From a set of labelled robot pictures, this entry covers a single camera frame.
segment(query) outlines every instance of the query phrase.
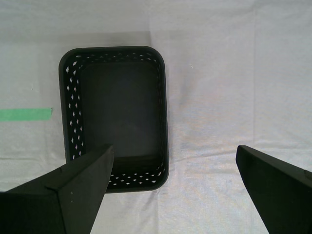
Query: table surface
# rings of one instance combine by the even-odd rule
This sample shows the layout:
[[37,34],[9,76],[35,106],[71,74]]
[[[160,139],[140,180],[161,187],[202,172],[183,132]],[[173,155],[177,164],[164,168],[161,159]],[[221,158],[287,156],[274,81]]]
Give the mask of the table surface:
[[236,148],[312,170],[311,22],[310,0],[0,0],[0,109],[53,108],[0,122],[0,190],[65,163],[67,51],[147,45],[166,64],[170,175],[105,195],[92,234],[267,233]]

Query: black basket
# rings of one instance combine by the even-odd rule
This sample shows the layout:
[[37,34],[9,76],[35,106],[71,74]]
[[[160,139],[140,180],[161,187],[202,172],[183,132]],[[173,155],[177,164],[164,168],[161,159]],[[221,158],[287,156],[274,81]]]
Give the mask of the black basket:
[[59,64],[66,161],[114,145],[107,193],[159,188],[168,177],[165,66],[150,47],[81,48]]

